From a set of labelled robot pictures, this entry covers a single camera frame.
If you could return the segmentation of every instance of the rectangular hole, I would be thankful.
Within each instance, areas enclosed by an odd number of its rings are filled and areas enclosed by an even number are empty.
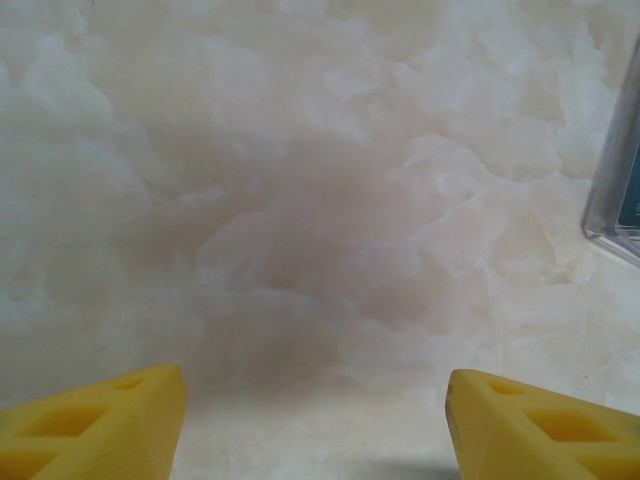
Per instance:
[[[527,416],[556,442],[612,442],[619,440],[595,420],[581,413],[529,412]]]
[[[27,437],[79,437],[105,412],[104,407],[66,407],[45,414],[21,432]]]
[[[111,388],[113,388],[114,390],[133,390],[141,383],[141,378],[128,378],[126,380],[114,383],[113,385],[111,385]]]
[[[0,452],[2,480],[30,480],[56,458],[52,452]]]
[[[489,384],[489,388],[500,395],[520,395],[522,393],[521,389],[507,383],[493,382]]]
[[[640,478],[640,458],[578,459],[598,480],[637,480]]]

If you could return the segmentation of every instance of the clear plastic case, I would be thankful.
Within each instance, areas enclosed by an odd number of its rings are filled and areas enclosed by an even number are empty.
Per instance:
[[[585,236],[640,267],[640,37],[582,219]]]

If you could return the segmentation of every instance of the yellow plastic part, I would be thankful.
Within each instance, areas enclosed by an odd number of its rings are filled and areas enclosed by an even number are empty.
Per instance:
[[[445,410],[464,480],[640,479],[640,417],[473,370]]]
[[[2,480],[166,480],[187,405],[159,365],[0,412]]]

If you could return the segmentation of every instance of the marble pattern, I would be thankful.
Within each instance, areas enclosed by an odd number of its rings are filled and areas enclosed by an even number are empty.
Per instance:
[[[640,413],[579,220],[636,0],[0,3],[0,403],[155,362],[173,478],[457,479],[448,375]]]

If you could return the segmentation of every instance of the white countertop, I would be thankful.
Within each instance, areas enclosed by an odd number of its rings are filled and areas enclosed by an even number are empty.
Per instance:
[[[455,368],[640,414],[640,270],[579,227],[639,28],[636,0],[4,2],[0,403],[178,362],[177,480],[455,480]]]

